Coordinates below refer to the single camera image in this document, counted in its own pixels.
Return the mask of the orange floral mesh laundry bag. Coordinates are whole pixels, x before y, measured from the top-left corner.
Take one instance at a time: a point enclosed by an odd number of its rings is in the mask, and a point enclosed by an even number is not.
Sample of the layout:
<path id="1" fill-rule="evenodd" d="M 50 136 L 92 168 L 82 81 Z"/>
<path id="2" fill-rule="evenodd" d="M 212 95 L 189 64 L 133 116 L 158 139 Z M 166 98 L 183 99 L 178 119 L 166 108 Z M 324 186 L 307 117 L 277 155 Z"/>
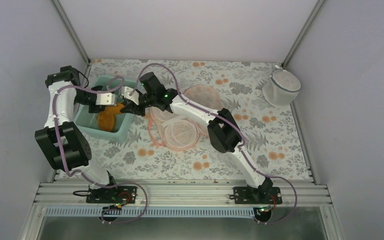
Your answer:
<path id="1" fill-rule="evenodd" d="M 184 95 L 210 109 L 224 108 L 220 94 L 208 85 L 195 85 L 184 91 Z M 201 136 L 207 137 L 206 126 L 193 120 L 156 107 L 149 108 L 148 133 L 157 147 L 167 147 L 172 151 L 182 152 L 192 148 Z"/>

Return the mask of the teal plastic bin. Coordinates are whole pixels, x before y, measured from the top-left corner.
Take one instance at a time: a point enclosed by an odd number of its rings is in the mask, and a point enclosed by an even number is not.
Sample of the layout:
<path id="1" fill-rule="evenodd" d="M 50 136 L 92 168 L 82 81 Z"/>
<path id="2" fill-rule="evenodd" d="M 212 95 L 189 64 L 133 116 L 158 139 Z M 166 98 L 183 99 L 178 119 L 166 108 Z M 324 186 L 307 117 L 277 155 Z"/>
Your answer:
<path id="1" fill-rule="evenodd" d="M 74 123 L 85 134 L 103 140 L 124 143 L 132 126 L 135 115 L 131 113 L 115 114 L 108 110 L 100 113 L 90 113 L 89 107 L 80 106 Z"/>

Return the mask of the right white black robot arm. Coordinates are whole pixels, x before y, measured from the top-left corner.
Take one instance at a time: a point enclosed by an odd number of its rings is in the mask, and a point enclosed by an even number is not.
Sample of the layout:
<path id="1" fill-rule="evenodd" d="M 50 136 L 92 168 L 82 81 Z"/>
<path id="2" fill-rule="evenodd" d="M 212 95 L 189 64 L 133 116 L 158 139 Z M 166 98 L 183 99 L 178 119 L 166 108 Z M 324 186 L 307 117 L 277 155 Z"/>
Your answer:
<path id="1" fill-rule="evenodd" d="M 273 182 L 258 170 L 246 149 L 246 139 L 228 109 L 203 106 L 187 98 L 177 87 L 166 88 L 153 72 L 139 77 L 133 88 L 121 87 L 120 95 L 124 113 L 144 116 L 147 108 L 155 107 L 205 126 L 211 146 L 228 155 L 243 174 L 252 200 L 262 204 L 270 198 Z"/>

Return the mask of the orange mustard bra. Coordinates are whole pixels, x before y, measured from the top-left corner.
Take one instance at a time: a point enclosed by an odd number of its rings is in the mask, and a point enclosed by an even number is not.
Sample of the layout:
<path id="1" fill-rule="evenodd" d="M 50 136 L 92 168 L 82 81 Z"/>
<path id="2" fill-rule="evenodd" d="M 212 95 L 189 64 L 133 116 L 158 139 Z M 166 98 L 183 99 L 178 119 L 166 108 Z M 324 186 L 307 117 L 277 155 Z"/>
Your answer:
<path id="1" fill-rule="evenodd" d="M 124 106 L 118 102 L 116 106 L 106 106 L 105 110 L 100 112 L 97 116 L 97 125 L 100 130 L 105 132 L 113 132 L 116 127 L 116 116 L 122 114 L 121 108 Z"/>

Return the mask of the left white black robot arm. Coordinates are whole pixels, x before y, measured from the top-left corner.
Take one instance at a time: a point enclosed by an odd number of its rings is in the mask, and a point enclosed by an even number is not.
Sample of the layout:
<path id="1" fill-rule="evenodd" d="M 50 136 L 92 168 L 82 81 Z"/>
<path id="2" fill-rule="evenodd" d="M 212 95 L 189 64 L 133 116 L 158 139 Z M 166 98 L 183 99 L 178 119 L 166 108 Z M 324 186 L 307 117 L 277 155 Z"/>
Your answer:
<path id="1" fill-rule="evenodd" d="M 92 161 L 92 150 L 74 122 L 75 105 L 86 105 L 90 112 L 100 113 L 116 106 L 117 97 L 109 91 L 81 87 L 80 72 L 68 65 L 47 76 L 49 91 L 48 117 L 43 129 L 34 133 L 35 140 L 49 165 L 65 172 L 67 177 L 81 176 L 92 190 L 111 203 L 119 197 L 112 175 Z"/>

